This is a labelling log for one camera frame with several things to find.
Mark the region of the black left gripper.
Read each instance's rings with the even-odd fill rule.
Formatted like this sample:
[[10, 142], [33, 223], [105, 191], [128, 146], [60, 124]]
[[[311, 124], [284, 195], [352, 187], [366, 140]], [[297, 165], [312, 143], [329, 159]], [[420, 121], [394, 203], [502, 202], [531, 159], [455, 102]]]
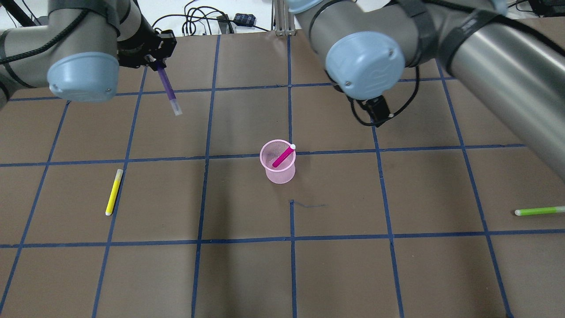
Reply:
[[131, 38], [118, 42], [118, 63], [129, 68], [166, 68], [164, 60], [172, 56], [176, 45], [173, 30], [142, 30]]

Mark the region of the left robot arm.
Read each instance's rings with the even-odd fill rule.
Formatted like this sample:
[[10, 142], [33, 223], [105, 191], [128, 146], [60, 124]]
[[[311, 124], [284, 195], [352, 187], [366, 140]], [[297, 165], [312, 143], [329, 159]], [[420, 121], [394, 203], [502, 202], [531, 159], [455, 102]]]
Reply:
[[121, 67], [158, 69], [172, 56], [172, 30], [150, 26], [135, 0], [50, 0], [48, 24], [2, 30], [1, 106], [23, 89], [107, 102]]

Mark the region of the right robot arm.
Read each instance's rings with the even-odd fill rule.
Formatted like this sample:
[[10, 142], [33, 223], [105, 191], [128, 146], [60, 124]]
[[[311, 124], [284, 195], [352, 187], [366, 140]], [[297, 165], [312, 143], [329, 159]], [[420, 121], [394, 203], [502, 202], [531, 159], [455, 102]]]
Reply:
[[503, 0], [286, 0], [356, 120], [397, 117], [384, 92], [406, 68], [436, 60], [559, 177], [564, 177], [564, 48], [507, 18]]

